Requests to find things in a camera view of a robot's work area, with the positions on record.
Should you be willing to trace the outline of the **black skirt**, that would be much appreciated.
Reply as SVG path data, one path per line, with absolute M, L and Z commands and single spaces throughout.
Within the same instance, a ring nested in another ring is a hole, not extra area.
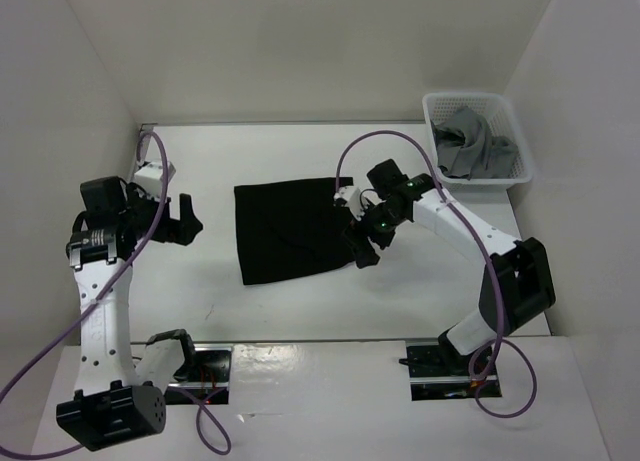
M 354 261 L 342 239 L 351 221 L 334 206 L 333 177 L 234 188 L 242 282 L 270 284 L 322 274 Z

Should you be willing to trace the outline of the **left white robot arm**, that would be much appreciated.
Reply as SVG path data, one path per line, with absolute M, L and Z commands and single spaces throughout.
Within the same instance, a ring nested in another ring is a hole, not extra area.
M 56 421 L 95 452 L 161 433 L 169 384 L 198 371 L 199 356 L 183 329 L 152 335 L 134 360 L 129 294 L 133 262 L 148 242 L 187 246 L 203 225 L 188 194 L 180 194 L 179 216 L 172 218 L 168 199 L 117 176 L 84 182 L 80 193 L 84 209 L 66 246 L 83 318 L 80 368 Z

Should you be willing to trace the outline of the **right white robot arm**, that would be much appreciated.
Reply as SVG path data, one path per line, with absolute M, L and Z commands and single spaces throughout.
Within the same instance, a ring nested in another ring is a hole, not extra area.
M 411 222 L 483 270 L 476 308 L 437 339 L 443 370 L 463 372 L 474 352 L 487 350 L 489 342 L 509 336 L 555 304 L 548 256 L 539 240 L 520 240 L 497 229 L 438 189 L 428 174 L 410 178 L 393 160 L 376 165 L 367 177 L 377 202 L 353 185 L 334 195 L 335 205 L 352 216 L 343 238 L 358 268 L 377 265 L 377 252 L 390 246 L 397 227 Z

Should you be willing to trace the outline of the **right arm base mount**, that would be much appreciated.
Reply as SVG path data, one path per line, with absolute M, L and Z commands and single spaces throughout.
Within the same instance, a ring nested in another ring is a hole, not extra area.
M 471 356 L 446 351 L 436 341 L 409 341 L 406 354 L 398 363 L 408 370 L 413 401 L 473 399 L 502 396 L 497 369 L 492 368 L 484 381 L 469 376 Z

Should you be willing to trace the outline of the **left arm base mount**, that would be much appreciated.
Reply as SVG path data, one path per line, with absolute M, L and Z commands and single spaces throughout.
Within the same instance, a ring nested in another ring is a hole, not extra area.
M 230 395 L 232 351 L 231 345 L 196 344 L 193 364 L 181 366 L 165 391 L 167 404 L 192 403 L 189 397 L 178 392 L 180 389 L 208 405 L 227 405 Z

